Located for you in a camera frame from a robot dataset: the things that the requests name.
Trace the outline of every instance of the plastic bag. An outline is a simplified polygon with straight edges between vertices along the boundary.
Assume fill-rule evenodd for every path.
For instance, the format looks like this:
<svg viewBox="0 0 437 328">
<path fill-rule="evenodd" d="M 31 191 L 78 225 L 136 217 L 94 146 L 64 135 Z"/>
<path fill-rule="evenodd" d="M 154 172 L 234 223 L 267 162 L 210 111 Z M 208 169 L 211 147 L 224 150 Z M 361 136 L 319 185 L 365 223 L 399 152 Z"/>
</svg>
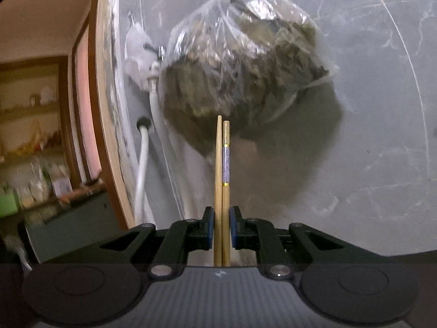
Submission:
<svg viewBox="0 0 437 328">
<path fill-rule="evenodd" d="M 233 134 L 274 120 L 299 91 L 327 80 L 318 34 L 290 0 L 208 1 L 170 35 L 161 74 L 166 119 L 204 155 L 218 115 Z"/>
</svg>

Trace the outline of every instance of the wooden shelf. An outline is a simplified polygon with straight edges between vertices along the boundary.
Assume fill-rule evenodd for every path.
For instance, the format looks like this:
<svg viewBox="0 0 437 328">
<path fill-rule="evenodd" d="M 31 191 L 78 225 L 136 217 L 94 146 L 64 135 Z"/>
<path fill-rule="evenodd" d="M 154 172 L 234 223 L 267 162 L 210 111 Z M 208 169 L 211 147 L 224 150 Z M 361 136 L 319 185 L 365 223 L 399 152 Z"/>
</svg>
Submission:
<svg viewBox="0 0 437 328">
<path fill-rule="evenodd" d="M 57 102 L 51 102 L 46 105 L 33 107 L 16 107 L 11 110 L 0 112 L 0 123 L 11 122 L 19 118 L 41 115 L 49 112 L 56 112 L 59 110 Z"/>
<path fill-rule="evenodd" d="M 0 163 L 0 169 L 13 166 L 21 163 L 25 163 L 27 161 L 32 160 L 34 156 L 48 156 L 55 154 L 63 154 L 62 147 L 53 147 L 43 150 L 42 152 L 31 153 L 26 155 L 6 155 L 4 157 L 4 162 Z"/>
<path fill-rule="evenodd" d="M 58 202 L 59 202 L 58 198 L 56 196 L 52 196 L 47 201 L 35 203 L 34 205 L 32 205 L 30 207 L 20 207 L 20 209 L 18 211 L 21 213 L 26 213 L 26 212 L 33 211 L 36 209 L 41 209 L 42 207 L 45 207 L 45 206 L 55 205 Z"/>
</svg>

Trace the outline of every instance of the circular mount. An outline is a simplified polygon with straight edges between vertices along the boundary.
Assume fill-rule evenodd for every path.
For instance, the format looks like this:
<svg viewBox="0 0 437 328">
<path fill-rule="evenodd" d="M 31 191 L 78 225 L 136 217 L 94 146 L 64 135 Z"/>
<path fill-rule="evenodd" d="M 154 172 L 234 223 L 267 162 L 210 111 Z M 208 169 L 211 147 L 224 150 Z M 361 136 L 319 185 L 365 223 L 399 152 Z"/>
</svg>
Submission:
<svg viewBox="0 0 437 328">
<path fill-rule="evenodd" d="M 274 265 L 269 269 L 270 274 L 275 278 L 285 278 L 288 277 L 292 270 L 287 265 Z"/>
<path fill-rule="evenodd" d="M 168 265 L 155 265 L 150 269 L 150 273 L 157 278 L 168 277 L 172 273 L 172 268 Z"/>
<path fill-rule="evenodd" d="M 23 296 L 57 325 L 88 325 L 122 314 L 141 292 L 131 264 L 41 264 L 25 279 Z"/>
<path fill-rule="evenodd" d="M 141 227 L 143 227 L 143 228 L 154 228 L 155 225 L 153 223 L 143 223 L 143 224 L 141 224 Z"/>
<path fill-rule="evenodd" d="M 418 293 L 401 264 L 311 264 L 300 289 L 321 313 L 352 324 L 386 324 L 403 318 Z"/>
</svg>

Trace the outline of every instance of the chopstick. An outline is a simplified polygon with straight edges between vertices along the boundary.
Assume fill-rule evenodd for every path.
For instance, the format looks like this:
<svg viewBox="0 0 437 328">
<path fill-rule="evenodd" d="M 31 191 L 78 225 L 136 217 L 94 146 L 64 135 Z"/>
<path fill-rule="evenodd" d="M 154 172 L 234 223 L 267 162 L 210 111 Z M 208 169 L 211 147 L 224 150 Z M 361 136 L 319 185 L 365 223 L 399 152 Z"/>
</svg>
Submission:
<svg viewBox="0 0 437 328">
<path fill-rule="evenodd" d="M 222 188 L 222 265 L 231 266 L 231 243 L 229 233 L 229 207 L 230 207 L 230 123 L 223 123 L 223 188 Z"/>
<path fill-rule="evenodd" d="M 217 117 L 214 189 L 214 266 L 222 265 L 222 117 Z"/>
</svg>

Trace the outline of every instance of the screw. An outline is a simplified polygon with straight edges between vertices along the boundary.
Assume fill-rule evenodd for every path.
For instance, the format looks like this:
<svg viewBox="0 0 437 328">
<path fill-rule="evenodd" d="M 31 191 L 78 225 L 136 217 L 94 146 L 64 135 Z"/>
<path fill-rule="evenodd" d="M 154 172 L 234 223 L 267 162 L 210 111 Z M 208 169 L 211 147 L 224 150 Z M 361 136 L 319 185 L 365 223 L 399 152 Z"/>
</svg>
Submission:
<svg viewBox="0 0 437 328">
<path fill-rule="evenodd" d="M 290 275 L 291 269 L 287 265 L 275 265 L 270 268 L 270 273 L 276 277 Z"/>
<path fill-rule="evenodd" d="M 166 277 L 170 275 L 172 269 L 168 265 L 155 265 L 150 269 L 150 273 L 156 277 Z"/>
</svg>

